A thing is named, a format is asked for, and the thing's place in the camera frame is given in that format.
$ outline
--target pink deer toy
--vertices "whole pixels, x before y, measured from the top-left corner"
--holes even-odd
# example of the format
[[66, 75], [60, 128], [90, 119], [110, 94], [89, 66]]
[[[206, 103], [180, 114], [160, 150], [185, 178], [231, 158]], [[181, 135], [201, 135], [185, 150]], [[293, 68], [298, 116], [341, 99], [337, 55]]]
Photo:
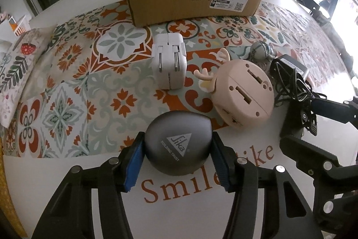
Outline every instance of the pink deer toy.
[[194, 71], [200, 80], [210, 81], [211, 100], [225, 123], [236, 128], [258, 126], [266, 121], [273, 110], [273, 87], [268, 76], [252, 62], [237, 59], [221, 48], [218, 56], [224, 64], [208, 74]]

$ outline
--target black cable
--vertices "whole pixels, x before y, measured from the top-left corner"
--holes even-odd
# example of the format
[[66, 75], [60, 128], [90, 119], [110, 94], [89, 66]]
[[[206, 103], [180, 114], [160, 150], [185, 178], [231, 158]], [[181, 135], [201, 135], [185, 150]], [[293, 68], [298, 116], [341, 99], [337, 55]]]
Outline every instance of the black cable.
[[278, 94], [275, 97], [275, 107], [284, 101], [290, 100], [303, 103], [312, 101], [312, 99], [317, 97], [327, 99], [326, 95], [314, 92], [311, 84], [308, 81], [304, 81], [296, 69], [288, 72], [280, 62], [276, 62], [274, 66], [274, 70], [277, 73], [275, 78], [281, 86], [281, 90], [277, 91]]

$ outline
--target sika logo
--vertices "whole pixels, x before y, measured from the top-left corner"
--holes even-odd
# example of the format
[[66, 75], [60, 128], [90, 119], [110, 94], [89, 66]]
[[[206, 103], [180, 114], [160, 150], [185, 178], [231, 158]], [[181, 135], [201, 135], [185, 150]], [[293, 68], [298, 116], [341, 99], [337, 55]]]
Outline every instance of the sika logo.
[[174, 148], [179, 152], [179, 154], [184, 157], [191, 135], [192, 134], [189, 133], [173, 137], [167, 137], [167, 139], [171, 143], [171, 145], [173, 145]]

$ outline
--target deer antler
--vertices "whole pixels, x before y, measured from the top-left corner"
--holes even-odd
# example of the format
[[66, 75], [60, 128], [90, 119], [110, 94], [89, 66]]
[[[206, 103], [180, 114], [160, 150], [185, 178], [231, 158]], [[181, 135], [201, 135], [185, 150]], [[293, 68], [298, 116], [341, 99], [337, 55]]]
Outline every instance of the deer antler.
[[230, 61], [230, 54], [225, 48], [220, 49], [220, 51], [218, 52], [218, 56], [224, 59], [224, 63]]
[[203, 69], [203, 73], [200, 73], [199, 70], [195, 70], [194, 71], [194, 75], [196, 76], [196, 78], [199, 78], [200, 80], [212, 80], [214, 77], [213, 73], [210, 73], [210, 75], [208, 74], [208, 70], [206, 68]]

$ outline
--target qr code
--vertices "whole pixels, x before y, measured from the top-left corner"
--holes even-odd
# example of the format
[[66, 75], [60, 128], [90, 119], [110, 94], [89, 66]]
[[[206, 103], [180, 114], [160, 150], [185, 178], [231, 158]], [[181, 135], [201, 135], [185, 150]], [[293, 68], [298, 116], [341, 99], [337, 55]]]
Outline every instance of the qr code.
[[240, 10], [242, 9], [243, 5], [244, 5], [243, 3], [237, 2], [237, 3], [236, 3], [236, 6], [235, 6], [235, 8], [234, 8], [234, 10], [240, 11]]

